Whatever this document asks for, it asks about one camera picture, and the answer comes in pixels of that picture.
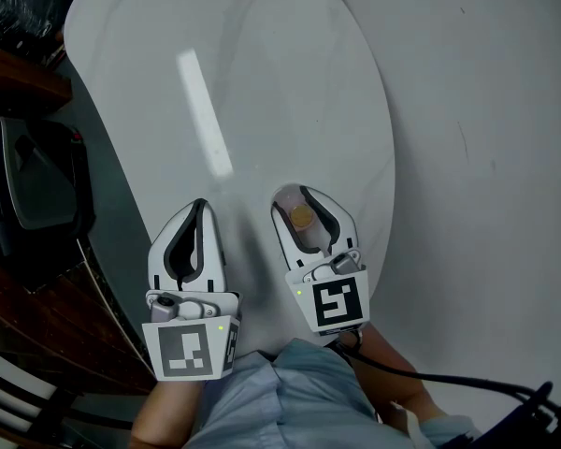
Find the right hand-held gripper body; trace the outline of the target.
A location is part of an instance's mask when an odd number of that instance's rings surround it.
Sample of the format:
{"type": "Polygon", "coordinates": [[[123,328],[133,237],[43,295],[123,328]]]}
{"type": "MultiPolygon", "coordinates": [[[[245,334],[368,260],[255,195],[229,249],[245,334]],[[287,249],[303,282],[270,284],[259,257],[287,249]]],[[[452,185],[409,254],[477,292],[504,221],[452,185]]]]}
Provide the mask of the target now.
{"type": "Polygon", "coordinates": [[[369,321],[369,283],[357,249],[293,269],[285,281],[309,329],[328,336],[369,321]]]}

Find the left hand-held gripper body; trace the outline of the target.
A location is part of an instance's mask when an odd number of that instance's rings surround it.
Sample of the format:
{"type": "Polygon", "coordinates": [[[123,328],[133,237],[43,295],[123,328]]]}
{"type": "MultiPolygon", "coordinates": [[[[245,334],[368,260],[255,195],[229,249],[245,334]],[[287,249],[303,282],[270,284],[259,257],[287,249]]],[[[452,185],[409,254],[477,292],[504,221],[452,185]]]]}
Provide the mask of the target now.
{"type": "Polygon", "coordinates": [[[150,290],[142,325],[160,382],[220,380],[233,371],[240,329],[236,292],[150,290]]]}

